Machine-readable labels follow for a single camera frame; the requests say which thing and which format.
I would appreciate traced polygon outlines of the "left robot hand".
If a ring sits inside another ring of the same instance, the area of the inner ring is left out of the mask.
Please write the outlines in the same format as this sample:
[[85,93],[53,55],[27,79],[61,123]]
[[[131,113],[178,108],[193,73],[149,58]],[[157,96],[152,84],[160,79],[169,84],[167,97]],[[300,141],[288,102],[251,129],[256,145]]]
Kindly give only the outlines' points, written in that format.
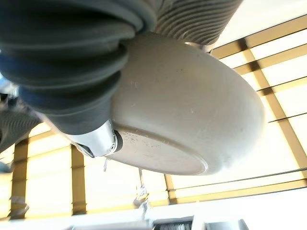
[[20,142],[42,120],[18,97],[0,95],[0,151]]

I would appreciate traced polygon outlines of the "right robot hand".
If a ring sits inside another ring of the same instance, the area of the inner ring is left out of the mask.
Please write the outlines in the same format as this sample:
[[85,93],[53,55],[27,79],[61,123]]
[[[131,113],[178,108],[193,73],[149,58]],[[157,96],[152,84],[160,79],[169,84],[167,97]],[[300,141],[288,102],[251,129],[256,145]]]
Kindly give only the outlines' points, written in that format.
[[238,0],[3,0],[0,71],[18,97],[83,154],[122,147],[111,97],[129,53],[123,42],[157,31],[202,27],[189,42],[214,43]]

